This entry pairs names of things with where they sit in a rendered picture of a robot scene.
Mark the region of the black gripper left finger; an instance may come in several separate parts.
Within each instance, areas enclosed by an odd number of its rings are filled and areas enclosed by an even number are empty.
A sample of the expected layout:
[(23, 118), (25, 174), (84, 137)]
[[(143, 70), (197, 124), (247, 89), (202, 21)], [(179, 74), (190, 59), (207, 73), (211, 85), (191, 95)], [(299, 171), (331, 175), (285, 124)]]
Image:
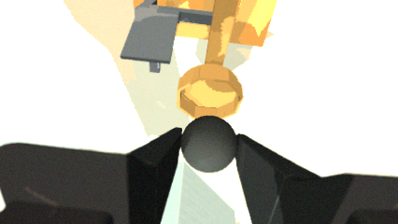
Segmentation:
[(11, 201), (109, 212), (113, 224), (161, 224), (182, 128), (130, 152), (14, 141), (0, 144), (0, 192)]

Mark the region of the dark grey ball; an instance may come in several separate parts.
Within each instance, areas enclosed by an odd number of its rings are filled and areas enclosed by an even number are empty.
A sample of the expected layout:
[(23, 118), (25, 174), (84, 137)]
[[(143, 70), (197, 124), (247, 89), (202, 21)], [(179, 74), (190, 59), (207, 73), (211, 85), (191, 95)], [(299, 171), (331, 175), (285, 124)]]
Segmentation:
[(192, 169), (203, 174), (216, 174), (234, 161), (238, 150), (237, 135), (226, 120), (202, 116), (185, 128), (180, 150)]

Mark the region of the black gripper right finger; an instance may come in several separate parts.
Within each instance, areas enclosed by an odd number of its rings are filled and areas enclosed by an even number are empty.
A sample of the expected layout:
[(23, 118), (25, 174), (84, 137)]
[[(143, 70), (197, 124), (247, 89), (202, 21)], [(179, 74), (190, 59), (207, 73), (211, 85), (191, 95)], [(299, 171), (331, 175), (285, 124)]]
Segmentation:
[(237, 134), (235, 156), (250, 224), (346, 224), (358, 209), (397, 210), (398, 176), (321, 176)]

